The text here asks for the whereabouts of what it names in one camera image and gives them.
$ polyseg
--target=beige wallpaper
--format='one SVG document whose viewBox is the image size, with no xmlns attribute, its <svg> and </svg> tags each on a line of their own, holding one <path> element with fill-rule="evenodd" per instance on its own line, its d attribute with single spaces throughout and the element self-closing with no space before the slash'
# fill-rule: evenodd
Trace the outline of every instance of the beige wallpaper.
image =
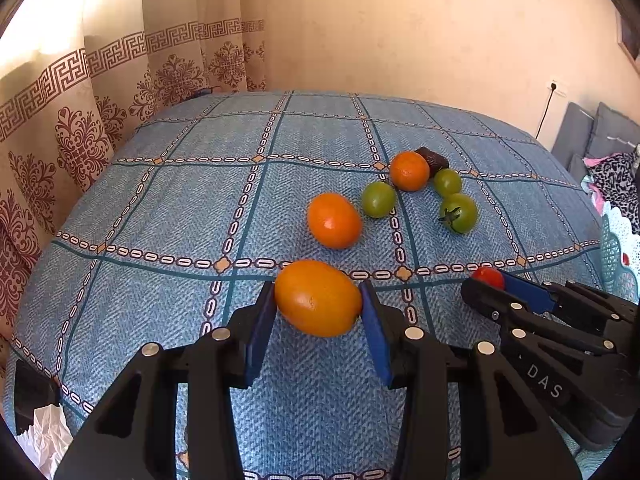
<svg viewBox="0 0 640 480">
<path fill-rule="evenodd" d="M 610 0 L 267 0 L 270 88 L 372 92 L 482 112 L 550 148 L 569 100 L 640 123 Z"/>
</svg>

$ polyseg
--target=curtain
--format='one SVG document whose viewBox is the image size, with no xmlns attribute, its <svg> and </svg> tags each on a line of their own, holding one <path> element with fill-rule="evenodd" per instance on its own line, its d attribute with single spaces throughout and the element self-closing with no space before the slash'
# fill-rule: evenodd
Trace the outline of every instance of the curtain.
<svg viewBox="0 0 640 480">
<path fill-rule="evenodd" d="M 266 88 L 263 6 L 23 1 L 0 38 L 0 336 L 42 248 L 140 124 L 205 88 Z"/>
</svg>

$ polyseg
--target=plaid bedspread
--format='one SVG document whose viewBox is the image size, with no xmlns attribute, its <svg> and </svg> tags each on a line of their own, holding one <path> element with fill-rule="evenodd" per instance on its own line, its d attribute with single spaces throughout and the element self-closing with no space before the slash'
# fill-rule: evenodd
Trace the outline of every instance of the plaid bedspread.
<svg viewBox="0 0 640 480">
<path fill-rule="evenodd" d="M 419 146 L 460 172 L 479 209 L 470 234 L 436 221 L 429 186 L 401 193 L 387 218 L 365 218 L 354 247 L 316 243 L 305 222 L 315 195 L 340 192 L 359 208 L 391 158 Z M 60 380 L 77 431 L 142 344 L 193 342 L 301 258 L 372 279 L 383 303 L 444 342 L 497 343 L 494 325 L 460 300 L 469 272 L 489 263 L 535 282 L 600 286 L 599 237 L 599 216 L 552 155 L 490 117 L 360 94 L 203 96 L 141 126 L 44 251 L 12 340 L 5 412 L 15 361 L 25 359 Z M 262 375 L 232 400 L 247 478 L 375 480 L 391 468 L 404 392 L 382 387 L 360 322 L 322 339 L 278 316 Z M 181 390 L 176 460 L 187 477 L 185 410 Z M 455 478 L 455 388 L 449 411 Z M 606 455 L 569 444 L 585 474 Z"/>
</svg>

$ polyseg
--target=wall outlet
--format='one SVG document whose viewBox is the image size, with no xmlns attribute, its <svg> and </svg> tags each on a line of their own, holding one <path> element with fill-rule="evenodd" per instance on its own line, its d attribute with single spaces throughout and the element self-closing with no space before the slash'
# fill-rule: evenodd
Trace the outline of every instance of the wall outlet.
<svg viewBox="0 0 640 480">
<path fill-rule="evenodd" d="M 558 81 L 558 79 L 550 79 L 546 84 L 546 87 L 549 88 L 549 90 L 551 90 L 551 83 L 556 83 L 556 91 L 554 92 L 555 95 L 566 97 L 567 92 L 569 91 L 569 86 L 566 83 Z"/>
</svg>

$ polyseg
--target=red tomato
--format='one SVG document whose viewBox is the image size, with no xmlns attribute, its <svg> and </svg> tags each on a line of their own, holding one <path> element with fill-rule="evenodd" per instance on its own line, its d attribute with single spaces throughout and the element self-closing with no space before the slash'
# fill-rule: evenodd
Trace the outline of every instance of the red tomato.
<svg viewBox="0 0 640 480">
<path fill-rule="evenodd" d="M 504 276 L 502 273 L 492 267 L 480 267 L 472 275 L 472 278 L 485 282 L 487 285 L 494 286 L 504 290 Z"/>
</svg>

